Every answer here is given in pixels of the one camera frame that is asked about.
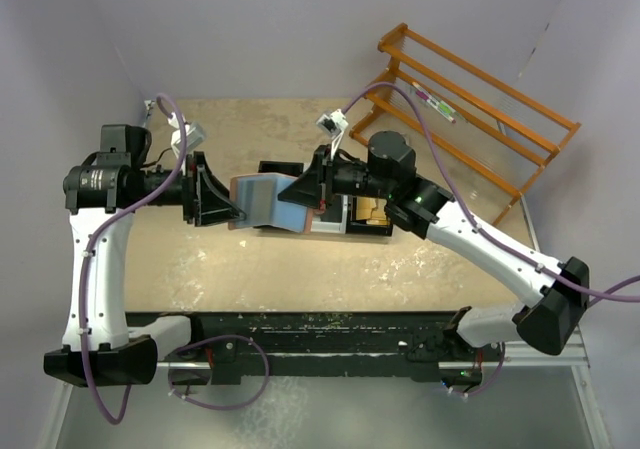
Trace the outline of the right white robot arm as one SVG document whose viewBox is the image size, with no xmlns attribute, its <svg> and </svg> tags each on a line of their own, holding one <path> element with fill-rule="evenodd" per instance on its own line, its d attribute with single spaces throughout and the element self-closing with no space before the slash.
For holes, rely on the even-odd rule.
<svg viewBox="0 0 640 449">
<path fill-rule="evenodd" d="M 453 316 L 444 345 L 456 360 L 511 341 L 557 356 L 588 308 L 587 296 L 569 287 L 589 281 L 584 262 L 546 256 L 464 210 L 457 196 L 417 173 L 416 153 L 397 132 L 375 134 L 366 160 L 344 151 L 332 156 L 319 146 L 308 169 L 278 198 L 322 210 L 337 195 L 384 200 L 393 226 L 457 253 L 517 296 L 512 306 L 465 307 Z"/>
</svg>

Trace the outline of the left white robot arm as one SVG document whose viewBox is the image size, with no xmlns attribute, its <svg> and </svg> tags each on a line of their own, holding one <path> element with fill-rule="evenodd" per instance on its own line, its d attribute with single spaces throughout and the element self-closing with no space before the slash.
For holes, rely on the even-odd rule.
<svg viewBox="0 0 640 449">
<path fill-rule="evenodd" d="M 204 334 L 187 316 L 160 316 L 131 327 L 125 311 L 125 259 L 133 214 L 127 207 L 179 206 L 186 223 L 206 227 L 243 218 L 229 190 L 212 174 L 198 145 L 204 130 L 174 131 L 178 170 L 147 160 L 152 135 L 143 127 L 105 125 L 100 148 L 63 180 L 74 243 L 72 302 L 59 349 L 45 354 L 44 372 L 78 387 L 91 375 L 98 387 L 143 385 L 172 351 L 184 361 L 202 356 Z M 156 192 L 153 200 L 148 195 Z"/>
</svg>

